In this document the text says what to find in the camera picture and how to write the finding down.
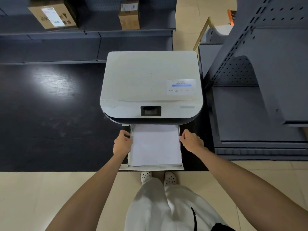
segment person's left arm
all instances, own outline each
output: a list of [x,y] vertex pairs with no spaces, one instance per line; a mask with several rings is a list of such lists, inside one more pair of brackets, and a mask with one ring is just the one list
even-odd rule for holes
[[113,157],[86,181],[59,210],[46,231],[95,231],[118,170],[130,151],[132,139],[121,130]]

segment tiled floor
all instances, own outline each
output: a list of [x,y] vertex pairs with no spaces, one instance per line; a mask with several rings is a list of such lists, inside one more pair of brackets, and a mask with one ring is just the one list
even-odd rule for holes
[[[236,0],[177,0],[175,50],[192,50],[208,16],[227,24]],[[308,162],[242,161],[293,201],[308,208]],[[43,231],[68,198],[94,172],[0,173],[0,230]],[[162,179],[163,173],[155,176]],[[254,228],[210,172],[177,172],[180,184],[205,198],[235,230]],[[97,230],[123,230],[127,209],[141,186],[139,172],[118,173]]]

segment white pants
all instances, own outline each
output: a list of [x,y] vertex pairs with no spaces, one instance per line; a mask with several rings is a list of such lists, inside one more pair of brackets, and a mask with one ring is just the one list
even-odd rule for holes
[[128,209],[125,231],[194,230],[210,231],[216,223],[226,225],[208,202],[182,185],[164,187],[157,178],[144,183]]

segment printer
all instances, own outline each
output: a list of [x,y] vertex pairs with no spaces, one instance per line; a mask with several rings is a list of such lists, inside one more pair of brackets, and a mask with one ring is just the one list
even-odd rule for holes
[[120,170],[183,170],[179,125],[203,105],[196,52],[110,52],[100,105],[110,120],[130,126],[133,145]]
[[124,126],[192,121],[203,105],[196,52],[110,52],[100,105]]

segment paper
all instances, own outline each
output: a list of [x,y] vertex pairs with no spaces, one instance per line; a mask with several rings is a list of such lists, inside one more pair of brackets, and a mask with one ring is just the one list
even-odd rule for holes
[[181,164],[182,155],[176,125],[135,125],[129,165]]
[[167,95],[193,95],[195,91],[195,79],[167,80]]
[[60,19],[59,15],[55,11],[53,7],[42,8],[42,11],[47,16],[49,21],[52,23],[54,27],[62,27],[64,26],[63,21]]
[[138,3],[128,3],[128,4],[121,4],[121,11],[134,11],[138,10]]

